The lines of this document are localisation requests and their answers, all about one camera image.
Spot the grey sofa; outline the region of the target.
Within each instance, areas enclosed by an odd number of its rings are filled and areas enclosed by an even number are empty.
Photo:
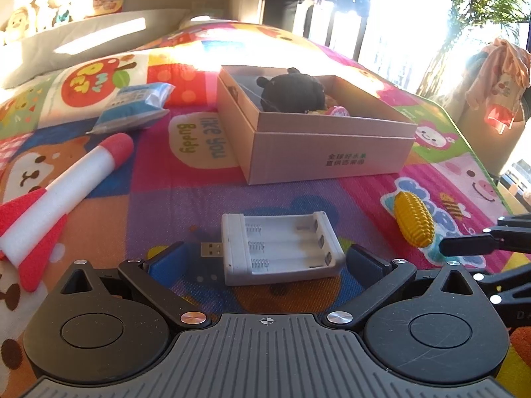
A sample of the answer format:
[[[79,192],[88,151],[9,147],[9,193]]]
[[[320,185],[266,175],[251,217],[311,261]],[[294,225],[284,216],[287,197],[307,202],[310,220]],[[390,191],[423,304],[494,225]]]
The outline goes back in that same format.
[[[87,18],[1,48],[1,87],[13,89],[36,76],[95,58],[133,50],[212,12],[166,8]]]

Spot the pink pig figurine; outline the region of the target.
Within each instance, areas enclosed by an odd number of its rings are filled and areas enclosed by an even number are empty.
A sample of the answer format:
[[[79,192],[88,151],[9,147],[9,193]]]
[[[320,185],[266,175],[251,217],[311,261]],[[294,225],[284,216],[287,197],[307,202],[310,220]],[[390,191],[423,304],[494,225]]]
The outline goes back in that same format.
[[[349,117],[350,113],[349,111],[343,107],[343,106],[332,106],[329,109],[325,111],[325,114],[328,116],[335,116],[335,117]]]

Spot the blue wet wipes pack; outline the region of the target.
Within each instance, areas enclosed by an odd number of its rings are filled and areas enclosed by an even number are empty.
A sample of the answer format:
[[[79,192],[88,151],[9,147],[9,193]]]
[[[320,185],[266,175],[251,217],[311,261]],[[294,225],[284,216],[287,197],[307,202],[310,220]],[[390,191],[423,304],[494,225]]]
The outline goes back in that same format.
[[[88,134],[113,134],[151,127],[167,115],[165,104],[174,89],[169,83],[120,89]]]

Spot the colourful cartoon play mat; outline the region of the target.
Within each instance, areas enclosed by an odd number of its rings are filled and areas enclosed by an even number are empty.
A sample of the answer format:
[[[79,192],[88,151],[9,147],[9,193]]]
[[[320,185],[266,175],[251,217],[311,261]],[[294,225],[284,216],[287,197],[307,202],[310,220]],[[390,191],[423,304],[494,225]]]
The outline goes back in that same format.
[[[436,132],[419,141],[401,171],[339,180],[250,186],[233,155],[216,110],[220,68],[297,67],[340,76]],[[436,234],[475,233],[509,213],[492,179],[447,113],[406,93],[329,48],[272,27],[216,23],[190,27],[129,52],[81,63],[22,86],[1,105],[1,199],[9,201],[51,182],[98,145],[91,134],[101,106],[121,86],[167,82],[169,112],[132,134],[131,158],[68,216],[39,288],[28,293],[12,265],[1,264],[1,394],[18,397],[35,381],[23,334],[68,266],[86,259],[113,268],[149,258],[174,242],[190,251],[170,272],[173,291],[208,313],[320,313],[360,291],[348,274],[292,284],[228,288],[220,259],[199,254],[220,240],[225,213],[277,216],[325,212],[343,247],[359,243],[379,255],[439,265],[436,248],[417,250],[391,214],[392,195],[423,199]]]

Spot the black plush toy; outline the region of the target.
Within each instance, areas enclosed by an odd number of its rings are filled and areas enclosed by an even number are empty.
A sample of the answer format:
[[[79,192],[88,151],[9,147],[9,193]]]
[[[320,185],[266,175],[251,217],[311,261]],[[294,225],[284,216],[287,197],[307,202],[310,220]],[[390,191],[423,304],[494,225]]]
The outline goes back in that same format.
[[[258,76],[257,85],[263,89],[260,99],[263,111],[308,113],[325,109],[323,84],[297,68],[288,68],[286,74],[272,78]]]

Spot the open cardboard box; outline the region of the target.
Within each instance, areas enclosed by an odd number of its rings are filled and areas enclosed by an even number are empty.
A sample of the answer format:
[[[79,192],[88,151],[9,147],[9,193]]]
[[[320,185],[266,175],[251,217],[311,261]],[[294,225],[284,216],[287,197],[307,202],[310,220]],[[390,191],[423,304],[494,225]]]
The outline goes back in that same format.
[[[339,76],[320,76],[346,116],[265,111],[260,76],[282,68],[224,66],[217,108],[250,185],[394,173],[402,169],[417,125]]]

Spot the white bear plush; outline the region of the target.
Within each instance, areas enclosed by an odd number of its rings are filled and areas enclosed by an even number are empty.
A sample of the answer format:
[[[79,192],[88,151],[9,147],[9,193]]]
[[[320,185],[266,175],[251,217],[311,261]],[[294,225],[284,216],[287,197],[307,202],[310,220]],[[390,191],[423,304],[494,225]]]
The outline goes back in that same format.
[[[71,0],[48,0],[40,8],[39,16],[43,29],[69,24],[74,19]]]

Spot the chair with pink clothes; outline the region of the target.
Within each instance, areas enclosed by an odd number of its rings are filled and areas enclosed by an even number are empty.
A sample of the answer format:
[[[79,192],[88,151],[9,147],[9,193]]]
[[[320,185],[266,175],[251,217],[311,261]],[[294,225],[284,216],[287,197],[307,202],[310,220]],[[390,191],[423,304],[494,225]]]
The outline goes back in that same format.
[[[454,97],[456,125],[492,175],[500,175],[526,127],[522,103],[530,90],[530,53],[495,39],[473,56]]]

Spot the potted palm plant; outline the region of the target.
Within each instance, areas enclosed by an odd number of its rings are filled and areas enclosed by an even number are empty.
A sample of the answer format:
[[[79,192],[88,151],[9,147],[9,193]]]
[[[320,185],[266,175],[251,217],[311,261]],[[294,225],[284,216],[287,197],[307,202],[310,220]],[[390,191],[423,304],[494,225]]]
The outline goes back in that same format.
[[[445,61],[461,36],[486,24],[509,27],[530,21],[530,0],[450,0],[447,33],[427,67],[417,89],[417,95],[426,98],[436,95],[445,71]]]

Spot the yellow duck plush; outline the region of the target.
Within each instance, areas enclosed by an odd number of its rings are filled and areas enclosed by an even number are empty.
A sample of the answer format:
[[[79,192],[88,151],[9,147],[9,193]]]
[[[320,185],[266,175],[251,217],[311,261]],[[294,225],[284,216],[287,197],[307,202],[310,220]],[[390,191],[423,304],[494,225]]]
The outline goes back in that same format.
[[[12,12],[7,21],[4,33],[5,43],[9,44],[35,34],[33,9],[22,6]]]

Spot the white battery charger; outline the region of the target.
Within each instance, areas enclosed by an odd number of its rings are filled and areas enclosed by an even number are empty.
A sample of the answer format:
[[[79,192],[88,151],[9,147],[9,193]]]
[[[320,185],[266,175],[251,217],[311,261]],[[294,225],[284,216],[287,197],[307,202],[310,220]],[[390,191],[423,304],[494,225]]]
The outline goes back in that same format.
[[[346,256],[327,214],[221,218],[221,241],[203,242],[201,256],[222,261],[230,287],[335,277]]]

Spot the yellow toy corn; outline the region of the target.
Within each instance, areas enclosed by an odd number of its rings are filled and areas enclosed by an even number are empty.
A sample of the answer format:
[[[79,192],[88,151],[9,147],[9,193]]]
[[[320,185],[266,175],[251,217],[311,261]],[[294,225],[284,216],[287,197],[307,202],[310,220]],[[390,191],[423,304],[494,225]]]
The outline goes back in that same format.
[[[400,191],[394,198],[393,214],[406,242],[426,248],[435,239],[435,224],[424,202],[415,194]]]

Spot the red white foam rocket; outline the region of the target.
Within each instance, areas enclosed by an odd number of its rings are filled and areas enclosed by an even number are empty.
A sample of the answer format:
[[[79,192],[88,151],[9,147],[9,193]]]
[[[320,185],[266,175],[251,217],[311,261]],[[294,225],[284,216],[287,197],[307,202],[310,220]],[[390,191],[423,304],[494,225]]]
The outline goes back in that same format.
[[[21,287],[39,286],[67,215],[131,156],[125,133],[105,138],[44,188],[1,205],[1,257],[18,271]]]

